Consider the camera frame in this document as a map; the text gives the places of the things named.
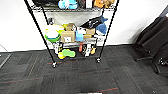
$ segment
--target shelf post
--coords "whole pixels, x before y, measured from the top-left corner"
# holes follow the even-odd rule
[[[107,40],[107,36],[108,36],[108,34],[109,34],[109,31],[110,31],[110,28],[111,28],[111,25],[112,25],[112,22],[113,22],[113,19],[114,19],[115,13],[116,13],[116,11],[117,11],[117,6],[118,6],[118,4],[119,4],[119,1],[120,1],[120,0],[117,0],[116,6],[114,7],[114,12],[113,12],[113,15],[112,15],[112,18],[111,18],[111,21],[110,21],[110,25],[109,25],[108,30],[107,30],[106,37],[105,37],[105,39],[104,39],[103,47],[102,47],[102,49],[101,49],[101,51],[100,51],[99,57],[97,58],[97,63],[100,63],[100,61],[101,61],[101,55],[102,55],[102,52],[103,52],[103,49],[104,49],[104,46],[105,46],[105,43],[106,43],[106,40]]]
[[[48,52],[49,52],[49,54],[50,54],[50,56],[51,56],[51,58],[52,58],[53,65],[54,65],[53,67],[56,67],[56,66],[57,66],[57,63],[55,62],[54,57],[52,56],[52,54],[51,54],[51,52],[50,52],[50,49],[49,49],[49,47],[48,47],[48,45],[47,45],[47,42],[46,42],[46,40],[45,40],[45,38],[44,38],[44,36],[43,36],[43,33],[41,32],[40,26],[39,26],[39,24],[38,24],[38,22],[37,22],[37,20],[36,20],[36,18],[35,18],[35,16],[34,16],[34,14],[33,14],[33,11],[32,11],[32,9],[31,9],[31,7],[30,7],[28,1],[27,1],[27,0],[24,0],[24,2],[25,2],[25,4],[26,4],[27,9],[28,9],[29,13],[31,14],[31,16],[32,16],[32,18],[33,18],[33,20],[34,20],[34,22],[35,22],[35,24],[36,24],[36,27],[37,27],[37,29],[38,29],[38,31],[39,31],[39,33],[40,33],[40,35],[41,35],[41,37],[42,37],[42,39],[43,39],[43,41],[44,41],[44,44],[46,45],[47,50],[48,50]]]
[[[48,22],[48,19],[47,19],[46,13],[45,13],[44,8],[43,8],[42,6],[41,6],[41,9],[42,9],[42,11],[43,11],[44,18],[45,18],[45,20],[46,20],[46,22],[47,22],[47,25],[49,25],[49,22]]]

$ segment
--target blue plush toy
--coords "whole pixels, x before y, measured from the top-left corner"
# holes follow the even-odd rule
[[[78,4],[76,0],[60,0],[58,6],[60,9],[76,9]]]
[[[103,34],[106,34],[106,31],[107,31],[107,27],[105,25],[105,21],[107,21],[108,19],[104,18],[103,15],[101,15],[101,21],[102,21],[102,24],[99,24],[97,27],[96,27],[96,33],[98,35],[103,35]]]

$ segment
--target yellow item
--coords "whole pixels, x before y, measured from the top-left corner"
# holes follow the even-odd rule
[[[58,57],[59,57],[59,59],[64,59],[66,56],[64,56],[64,55],[62,54],[62,52],[59,52],[59,53],[58,53]]]
[[[47,25],[45,27],[45,32],[50,32],[50,31],[58,31],[58,30],[64,30],[64,27],[61,25]]]
[[[65,28],[65,30],[66,30],[67,25],[68,25],[68,24],[63,24],[63,25],[62,25],[62,26]]]

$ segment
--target blue object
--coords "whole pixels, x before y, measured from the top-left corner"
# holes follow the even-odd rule
[[[105,21],[107,21],[108,19],[104,18],[103,15],[101,15],[101,21],[102,23],[104,23]]]
[[[69,9],[76,9],[77,7],[77,4],[69,4]]]
[[[83,34],[78,34],[78,31],[76,31],[76,40],[82,41],[83,40]]]
[[[101,33],[106,34],[107,27],[106,27],[106,25],[104,23],[103,24],[99,24],[96,27],[96,30],[99,30]]]
[[[76,4],[77,2],[75,0],[69,0],[69,4]]]

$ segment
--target gray carpet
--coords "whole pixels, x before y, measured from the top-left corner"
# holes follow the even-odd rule
[[[150,60],[136,62],[144,54],[134,45],[106,46],[101,63],[66,59],[57,68],[47,50],[11,54],[0,69],[0,94],[168,94],[168,78],[155,74]]]

